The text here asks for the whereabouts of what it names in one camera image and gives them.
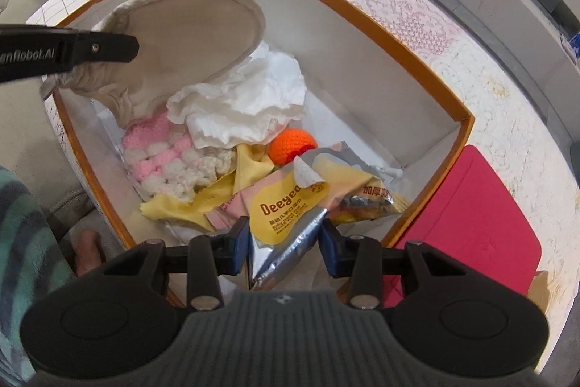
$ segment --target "gray ribbed plate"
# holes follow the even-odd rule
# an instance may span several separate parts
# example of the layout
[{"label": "gray ribbed plate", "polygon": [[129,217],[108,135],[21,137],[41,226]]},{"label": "gray ribbed plate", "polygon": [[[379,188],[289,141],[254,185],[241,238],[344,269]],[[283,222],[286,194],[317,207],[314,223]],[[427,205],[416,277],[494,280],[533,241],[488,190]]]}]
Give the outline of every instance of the gray ribbed plate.
[{"label": "gray ribbed plate", "polygon": [[[435,340],[425,342],[436,345]],[[141,369],[91,381],[40,373],[28,385],[540,387],[546,384],[532,369],[494,379],[467,379],[436,371],[397,343],[379,313],[348,308],[333,292],[240,292],[224,309],[191,315],[169,349]]]}]

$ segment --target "silver foil wrapper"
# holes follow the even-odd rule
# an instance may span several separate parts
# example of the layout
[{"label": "silver foil wrapper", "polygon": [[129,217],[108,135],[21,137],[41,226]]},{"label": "silver foil wrapper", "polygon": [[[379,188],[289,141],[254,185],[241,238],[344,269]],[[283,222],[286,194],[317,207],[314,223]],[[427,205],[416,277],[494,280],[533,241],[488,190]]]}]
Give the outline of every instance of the silver foil wrapper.
[{"label": "silver foil wrapper", "polygon": [[252,289],[271,289],[288,276],[316,243],[318,229],[327,213],[322,207],[310,209],[296,222],[284,241],[277,245],[266,245],[251,236],[249,270]]}]

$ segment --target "pink yarn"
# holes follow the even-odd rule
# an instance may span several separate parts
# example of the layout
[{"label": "pink yarn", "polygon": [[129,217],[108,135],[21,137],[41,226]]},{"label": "pink yarn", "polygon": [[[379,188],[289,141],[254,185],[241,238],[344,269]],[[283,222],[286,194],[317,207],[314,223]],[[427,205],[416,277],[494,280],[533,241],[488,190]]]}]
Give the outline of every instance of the pink yarn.
[{"label": "pink yarn", "polygon": [[170,161],[173,161],[175,158],[179,158],[179,153],[175,151],[173,148],[170,148],[162,151],[158,155],[155,155],[155,157],[153,158],[153,163],[155,164],[155,166],[160,168],[161,166],[166,165]]},{"label": "pink yarn", "polygon": [[177,151],[179,154],[183,153],[185,150],[191,148],[193,146],[193,140],[189,133],[186,133],[181,137],[178,141],[175,142],[173,145],[173,149]]},{"label": "pink yarn", "polygon": [[122,140],[123,148],[145,149],[156,141],[167,141],[171,125],[172,123],[167,118],[167,112],[139,122],[129,127],[125,132]]},{"label": "pink yarn", "polygon": [[140,182],[153,171],[155,171],[155,164],[153,164],[151,159],[143,159],[133,166],[133,175]]}]

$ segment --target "table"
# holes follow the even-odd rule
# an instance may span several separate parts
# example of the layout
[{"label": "table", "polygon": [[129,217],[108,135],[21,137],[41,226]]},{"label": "table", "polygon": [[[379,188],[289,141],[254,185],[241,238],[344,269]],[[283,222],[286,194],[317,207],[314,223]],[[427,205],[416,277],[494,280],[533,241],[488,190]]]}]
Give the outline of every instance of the table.
[{"label": "table", "polygon": [[[88,0],[49,0],[28,21],[57,25]],[[549,273],[550,339],[541,370],[564,327],[580,280],[580,191],[552,136],[502,68],[445,12],[428,0],[349,0],[393,32],[461,98],[476,117],[470,143],[497,172],[542,245]],[[54,101],[46,110],[85,189]]]}]

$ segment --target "crumpled white tissue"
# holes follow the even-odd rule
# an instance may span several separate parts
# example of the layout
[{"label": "crumpled white tissue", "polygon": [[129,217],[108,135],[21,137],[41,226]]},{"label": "crumpled white tissue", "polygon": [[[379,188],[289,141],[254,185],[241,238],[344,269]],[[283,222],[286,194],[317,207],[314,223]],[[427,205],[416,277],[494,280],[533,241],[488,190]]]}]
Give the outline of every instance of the crumpled white tissue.
[{"label": "crumpled white tissue", "polygon": [[262,42],[240,66],[170,97],[167,117],[187,124],[196,148],[267,144],[302,118],[305,98],[298,61]]}]

